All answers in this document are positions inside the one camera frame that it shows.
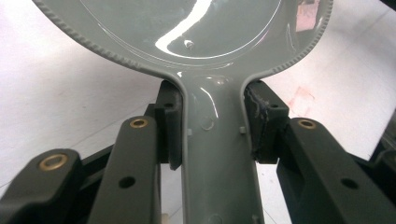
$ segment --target glossy surface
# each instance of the glossy surface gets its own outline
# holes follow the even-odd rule
[[[324,31],[332,1],[320,1],[316,27],[300,34],[294,1],[35,2],[86,48],[183,92],[187,223],[262,221],[248,133],[241,132],[248,130],[242,90],[301,60]]]

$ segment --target brass insert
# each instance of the brass insert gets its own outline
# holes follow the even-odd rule
[[[40,162],[38,167],[42,171],[56,170],[62,167],[67,162],[67,156],[64,154],[50,155],[46,159]]]
[[[149,122],[146,119],[134,119],[130,123],[131,127],[133,128],[143,128],[146,127]]]
[[[316,129],[317,128],[317,124],[312,122],[311,120],[307,120],[307,119],[300,119],[298,121],[298,124],[300,124],[300,126],[302,126],[303,128],[306,129]]]

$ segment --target mounting hole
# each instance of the mounting hole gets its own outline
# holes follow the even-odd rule
[[[67,162],[67,156],[64,154],[50,155],[46,159],[42,160],[38,167],[42,171],[56,170],[62,167]]]
[[[342,178],[341,183],[349,189],[358,189],[359,188],[359,185],[355,181],[353,181],[352,179],[349,179],[349,178]]]
[[[146,119],[134,119],[130,123],[131,127],[133,128],[143,128],[148,125],[148,121]]]
[[[126,176],[126,177],[124,177],[123,179],[120,180],[119,186],[120,186],[120,188],[122,188],[122,189],[128,189],[128,188],[130,188],[131,186],[133,186],[135,182],[136,182],[136,181],[134,180],[133,177],[131,177],[131,176]]]
[[[306,128],[306,129],[316,129],[317,128],[317,125],[314,122],[307,120],[307,119],[300,119],[298,121],[298,124],[300,124],[300,126],[302,126],[303,128]]]
[[[172,107],[173,107],[173,104],[165,104],[165,105],[163,105],[163,106],[165,106],[165,108],[172,108]]]

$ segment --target white surface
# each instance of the white surface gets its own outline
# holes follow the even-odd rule
[[[264,81],[292,116],[322,122],[367,159],[396,106],[396,12],[376,0],[334,0],[316,48]],[[34,156],[70,147],[81,157],[112,144],[161,80],[111,63],[56,28],[31,2],[0,2],[0,195]],[[259,165],[266,223],[290,223],[274,165]],[[181,223],[180,172],[163,169],[163,213]]]

